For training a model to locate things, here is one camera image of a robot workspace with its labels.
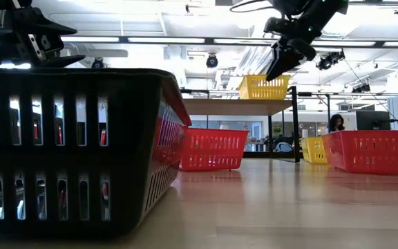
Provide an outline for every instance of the yellow plastic basket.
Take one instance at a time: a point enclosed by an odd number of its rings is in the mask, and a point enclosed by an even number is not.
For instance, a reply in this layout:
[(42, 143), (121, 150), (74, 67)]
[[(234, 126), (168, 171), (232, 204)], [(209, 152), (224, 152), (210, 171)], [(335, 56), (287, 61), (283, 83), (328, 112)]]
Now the yellow plastic basket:
[(310, 163), (327, 164), (322, 138), (301, 138), (303, 158)]
[(283, 100), (287, 95), (289, 75), (266, 81), (265, 75), (247, 75), (239, 87), (241, 100)]

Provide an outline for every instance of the wooden tabletop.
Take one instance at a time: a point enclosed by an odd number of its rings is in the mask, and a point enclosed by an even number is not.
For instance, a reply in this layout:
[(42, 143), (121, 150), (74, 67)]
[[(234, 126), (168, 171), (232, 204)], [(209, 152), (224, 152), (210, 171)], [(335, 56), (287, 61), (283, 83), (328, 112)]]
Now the wooden tabletop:
[(274, 115), (292, 106), (291, 100), (184, 99), (189, 115)]

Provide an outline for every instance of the wooden floor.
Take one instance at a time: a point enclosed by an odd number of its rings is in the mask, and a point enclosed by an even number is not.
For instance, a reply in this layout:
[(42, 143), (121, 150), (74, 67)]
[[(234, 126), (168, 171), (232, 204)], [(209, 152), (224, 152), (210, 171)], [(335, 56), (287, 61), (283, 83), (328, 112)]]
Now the wooden floor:
[(244, 160), (232, 172), (180, 172), (131, 236), (112, 242), (0, 236), (0, 248), (398, 249), (398, 176)]

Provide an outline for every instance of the red plastic basket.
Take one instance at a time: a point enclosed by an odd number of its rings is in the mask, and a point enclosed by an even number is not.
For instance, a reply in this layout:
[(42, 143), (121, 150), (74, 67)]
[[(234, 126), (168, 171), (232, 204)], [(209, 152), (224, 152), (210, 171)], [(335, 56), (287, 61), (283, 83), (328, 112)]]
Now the red plastic basket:
[(184, 171), (238, 169), (248, 131), (188, 128), (180, 168)]
[(351, 173), (398, 174), (398, 131), (342, 131), (323, 137), (328, 163)]

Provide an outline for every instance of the person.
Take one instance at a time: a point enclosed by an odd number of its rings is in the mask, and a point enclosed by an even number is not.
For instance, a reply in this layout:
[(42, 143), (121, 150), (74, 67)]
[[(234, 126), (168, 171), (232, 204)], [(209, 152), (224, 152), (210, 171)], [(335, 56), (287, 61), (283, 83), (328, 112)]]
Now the person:
[(343, 131), (345, 129), (343, 123), (344, 120), (340, 114), (333, 115), (328, 125), (328, 133), (332, 133), (335, 131)]

